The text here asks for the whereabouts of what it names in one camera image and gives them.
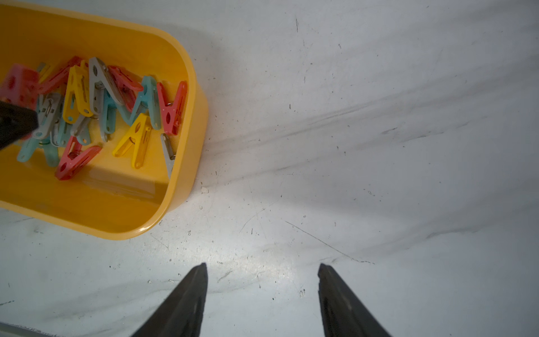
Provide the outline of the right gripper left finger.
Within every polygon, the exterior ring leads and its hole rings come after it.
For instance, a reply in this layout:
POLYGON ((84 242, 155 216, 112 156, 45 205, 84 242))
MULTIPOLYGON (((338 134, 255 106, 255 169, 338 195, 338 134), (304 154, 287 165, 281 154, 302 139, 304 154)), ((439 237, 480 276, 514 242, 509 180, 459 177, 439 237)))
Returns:
POLYGON ((188 272, 134 336, 199 336, 208 289, 205 263, 188 272))

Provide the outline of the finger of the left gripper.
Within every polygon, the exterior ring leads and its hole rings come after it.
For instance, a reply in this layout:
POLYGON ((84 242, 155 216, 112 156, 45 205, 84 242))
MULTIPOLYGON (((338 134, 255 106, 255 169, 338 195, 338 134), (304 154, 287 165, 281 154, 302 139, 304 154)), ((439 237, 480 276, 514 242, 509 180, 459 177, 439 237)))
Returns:
POLYGON ((0 147, 2 150, 17 140, 32 135, 38 127, 38 116, 34 110, 1 102, 0 147))

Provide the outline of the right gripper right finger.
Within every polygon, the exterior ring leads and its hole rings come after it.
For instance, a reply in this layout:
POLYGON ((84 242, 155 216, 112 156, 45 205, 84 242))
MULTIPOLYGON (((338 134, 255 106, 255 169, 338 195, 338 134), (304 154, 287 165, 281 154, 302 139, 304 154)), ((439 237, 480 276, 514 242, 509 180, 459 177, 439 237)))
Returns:
POLYGON ((333 267, 321 264, 318 277, 325 336, 390 337, 333 267))

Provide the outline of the red clothespin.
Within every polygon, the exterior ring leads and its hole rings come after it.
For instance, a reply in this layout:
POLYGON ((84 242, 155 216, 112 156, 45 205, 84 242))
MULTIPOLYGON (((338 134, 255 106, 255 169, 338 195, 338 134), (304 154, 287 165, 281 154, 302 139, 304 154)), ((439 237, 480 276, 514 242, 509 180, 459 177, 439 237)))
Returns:
POLYGON ((74 178, 102 150, 98 145, 88 147, 86 150, 82 150, 82 147, 76 137, 70 137, 55 172, 55 177, 59 181, 74 178))
POLYGON ((138 94, 143 91, 143 86, 140 83, 139 78, 127 69, 119 66, 109 66, 109 72, 128 111, 131 112, 138 94))
POLYGON ((157 93, 163 131, 167 135, 177 136, 188 97, 188 83, 186 81, 179 83, 175 98, 171 102, 168 101, 164 85, 161 82, 157 84, 157 93))
POLYGON ((82 58, 78 56, 72 57, 70 60, 61 63, 60 66, 57 66, 48 74, 48 76, 39 84, 38 93, 39 94, 49 94, 50 92, 56 90, 61 85, 67 83, 69 77, 70 69, 74 66, 80 66, 82 58))
POLYGON ((29 67, 15 64, 1 84, 1 101, 36 110, 39 73, 29 67))

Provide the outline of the yellow plastic storage box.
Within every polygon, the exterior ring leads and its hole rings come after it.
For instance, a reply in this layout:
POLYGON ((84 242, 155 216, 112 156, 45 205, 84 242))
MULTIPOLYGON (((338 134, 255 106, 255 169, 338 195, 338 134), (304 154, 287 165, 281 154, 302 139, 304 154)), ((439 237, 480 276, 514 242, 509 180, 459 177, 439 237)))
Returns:
MULTIPOLYGON (((152 128, 142 168, 131 166, 133 149, 112 152, 131 126, 131 112, 117 107, 116 131, 108 142, 100 134, 99 117, 91 117, 92 143, 102 150, 74 177, 59 181, 42 149, 27 162, 17 161, 25 136, 1 150, 1 206, 59 226, 108 240, 127 240, 148 231, 170 210, 182 204, 195 182, 209 118, 206 96, 193 63, 169 33, 130 22, 47 8, 18 1, 1 3, 1 84, 15 64, 39 73, 39 84, 61 63, 78 56, 97 57, 164 85, 169 102, 181 81, 188 97, 177 136, 168 135, 175 153, 168 179, 161 129, 152 128)), ((61 159, 72 124, 60 119, 47 137, 61 159)))

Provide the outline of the yellow clothespin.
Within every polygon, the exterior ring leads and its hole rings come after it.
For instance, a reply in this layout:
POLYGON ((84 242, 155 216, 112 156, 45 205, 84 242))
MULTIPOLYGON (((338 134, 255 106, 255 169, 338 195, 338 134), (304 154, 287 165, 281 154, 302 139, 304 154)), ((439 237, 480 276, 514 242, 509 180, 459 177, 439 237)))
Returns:
POLYGON ((135 122, 118 142, 112 154, 115 157, 125 155, 130 149, 133 149, 131 166, 134 169, 141 169, 145 161, 147 146, 150 141, 152 125, 147 115, 138 115, 135 122))
POLYGON ((70 68, 63 104, 63 120, 68 124, 75 123, 80 115, 93 116, 88 81, 87 60, 82 60, 81 65, 70 68))

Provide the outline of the teal clothespin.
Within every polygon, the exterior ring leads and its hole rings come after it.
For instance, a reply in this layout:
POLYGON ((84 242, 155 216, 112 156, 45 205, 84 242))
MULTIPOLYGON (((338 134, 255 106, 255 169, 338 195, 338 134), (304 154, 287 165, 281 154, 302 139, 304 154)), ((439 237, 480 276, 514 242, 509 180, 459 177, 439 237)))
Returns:
POLYGON ((154 77, 144 76, 142 80, 143 90, 138 93, 131 116, 127 124, 132 126, 138 116, 147 113, 154 130, 161 129, 161 110, 157 91, 157 81, 154 77))
POLYGON ((29 161, 37 149, 43 150, 46 163, 49 167, 57 167, 60 162, 58 149, 48 138, 43 140, 28 138, 25 140, 21 145, 21 149, 17 156, 17 161, 29 161))
POLYGON ((116 131, 117 106, 106 89, 102 95, 102 112, 99 117, 100 134, 103 142, 108 142, 110 136, 116 131))

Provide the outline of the grey clothespin bottom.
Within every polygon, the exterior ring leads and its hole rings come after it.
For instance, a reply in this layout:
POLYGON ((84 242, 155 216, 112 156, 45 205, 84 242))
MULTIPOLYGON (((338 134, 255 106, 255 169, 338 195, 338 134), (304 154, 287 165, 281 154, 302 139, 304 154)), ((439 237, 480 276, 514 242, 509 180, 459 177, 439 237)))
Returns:
POLYGON ((164 161, 167 169, 168 179, 171 179, 175 164, 175 153, 173 151, 171 139, 165 133, 161 134, 161 145, 164 153, 164 161))

